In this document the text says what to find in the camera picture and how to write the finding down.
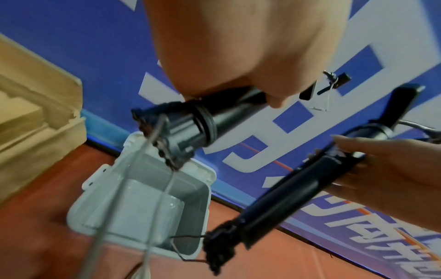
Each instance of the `white plastic box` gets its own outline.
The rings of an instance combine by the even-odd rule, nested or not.
[[[139,152],[143,142],[145,138],[141,133],[131,134],[114,165],[101,166],[84,182],[85,192],[68,212],[67,223],[72,230],[87,235],[96,233],[124,169],[135,153]],[[173,235],[205,234],[211,199],[210,186],[216,180],[216,172],[192,159],[176,175],[170,194],[161,205],[158,239],[155,242],[162,244],[153,248],[153,253],[179,259],[168,238]],[[146,248],[153,210],[170,176],[171,170],[153,146],[138,156],[128,179],[123,205],[110,227],[107,241],[139,250]],[[196,258],[202,249],[202,239],[182,238],[173,241],[187,259]]]

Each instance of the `red floor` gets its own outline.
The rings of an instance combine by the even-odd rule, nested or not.
[[[90,238],[69,230],[65,217],[81,195],[81,184],[114,158],[81,146],[0,206],[0,277],[73,279]],[[208,228],[237,212],[212,202]],[[123,279],[140,252],[109,244],[94,278]],[[202,263],[151,259],[152,279],[202,279],[213,276]],[[284,233],[274,231],[252,250],[238,249],[223,269],[229,279],[375,279],[378,276],[331,257]]]

